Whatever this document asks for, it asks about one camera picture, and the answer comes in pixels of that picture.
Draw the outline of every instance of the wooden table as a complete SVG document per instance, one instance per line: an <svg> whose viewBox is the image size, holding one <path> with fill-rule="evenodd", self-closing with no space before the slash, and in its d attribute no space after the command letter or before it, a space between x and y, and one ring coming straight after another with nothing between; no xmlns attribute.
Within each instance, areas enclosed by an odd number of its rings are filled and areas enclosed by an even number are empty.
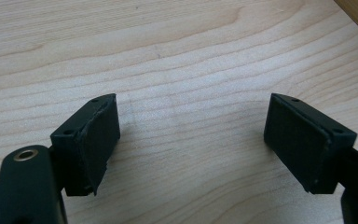
<svg viewBox="0 0 358 224"><path fill-rule="evenodd" d="M263 142L272 92L358 132L334 1L0 1L0 163L110 92L122 138L70 223L342 223L343 188L306 193Z"/></svg>

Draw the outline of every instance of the screw hole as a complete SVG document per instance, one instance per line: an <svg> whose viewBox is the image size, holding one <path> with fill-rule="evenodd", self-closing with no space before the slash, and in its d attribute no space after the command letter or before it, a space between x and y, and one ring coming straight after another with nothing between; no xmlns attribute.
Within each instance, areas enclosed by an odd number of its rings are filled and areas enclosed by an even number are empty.
<svg viewBox="0 0 358 224"><path fill-rule="evenodd" d="M74 130L65 130L63 132L63 134L71 134L71 133L74 133L75 131Z"/></svg>
<svg viewBox="0 0 358 224"><path fill-rule="evenodd" d="M14 156L14 161L28 161L37 155L36 149L26 149Z"/></svg>
<svg viewBox="0 0 358 224"><path fill-rule="evenodd" d="M333 129L333 132L335 132L335 133L344 133L344 131L342 131L340 129Z"/></svg>

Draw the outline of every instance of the hole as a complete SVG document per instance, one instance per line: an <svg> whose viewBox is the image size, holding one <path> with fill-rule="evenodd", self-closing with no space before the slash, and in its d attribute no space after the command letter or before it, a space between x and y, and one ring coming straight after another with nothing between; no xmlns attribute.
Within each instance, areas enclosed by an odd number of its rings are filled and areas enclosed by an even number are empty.
<svg viewBox="0 0 358 224"><path fill-rule="evenodd" d="M74 130L65 130L65 131L63 131L63 134L71 134L74 132L75 132Z"/></svg>
<svg viewBox="0 0 358 224"><path fill-rule="evenodd" d="M37 155L36 149L25 149L14 156L14 161L28 161Z"/></svg>
<svg viewBox="0 0 358 224"><path fill-rule="evenodd" d="M33 219L30 217L18 217L16 218L12 224L31 224Z"/></svg>
<svg viewBox="0 0 358 224"><path fill-rule="evenodd" d="M34 155L33 151L24 151L20 154L19 158L20 159L27 159L30 158Z"/></svg>
<svg viewBox="0 0 358 224"><path fill-rule="evenodd" d="M333 132L335 132L335 133L344 133L344 131L342 131L340 129L333 129Z"/></svg>

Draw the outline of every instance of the black plastic part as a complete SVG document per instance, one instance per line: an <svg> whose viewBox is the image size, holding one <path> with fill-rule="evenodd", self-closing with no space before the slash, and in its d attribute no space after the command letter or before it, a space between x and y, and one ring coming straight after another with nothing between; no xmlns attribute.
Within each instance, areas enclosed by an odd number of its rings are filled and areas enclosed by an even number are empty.
<svg viewBox="0 0 358 224"><path fill-rule="evenodd" d="M341 209L345 224L358 224L358 194L345 189L341 197Z"/></svg>
<svg viewBox="0 0 358 224"><path fill-rule="evenodd" d="M333 193L339 158L349 153L356 133L306 103L271 94L265 142L311 193Z"/></svg>
<svg viewBox="0 0 358 224"><path fill-rule="evenodd" d="M50 138L66 194L96 194L106 163L120 138L116 95L90 100Z"/></svg>
<svg viewBox="0 0 358 224"><path fill-rule="evenodd" d="M23 147L2 162L0 224L17 223L67 223L46 147Z"/></svg>

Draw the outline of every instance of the black plastic bracket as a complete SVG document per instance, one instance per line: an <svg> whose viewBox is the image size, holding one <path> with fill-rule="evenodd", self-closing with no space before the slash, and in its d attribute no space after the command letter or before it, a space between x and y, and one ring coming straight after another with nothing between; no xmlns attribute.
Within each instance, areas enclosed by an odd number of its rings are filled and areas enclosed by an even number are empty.
<svg viewBox="0 0 358 224"><path fill-rule="evenodd" d="M357 134L306 103L271 94L264 140L305 191L331 194L341 183L345 223L358 223Z"/></svg>
<svg viewBox="0 0 358 224"><path fill-rule="evenodd" d="M51 135L52 147L29 146L0 170L0 224L67 223L61 191L97 193L120 138L115 94L90 100Z"/></svg>

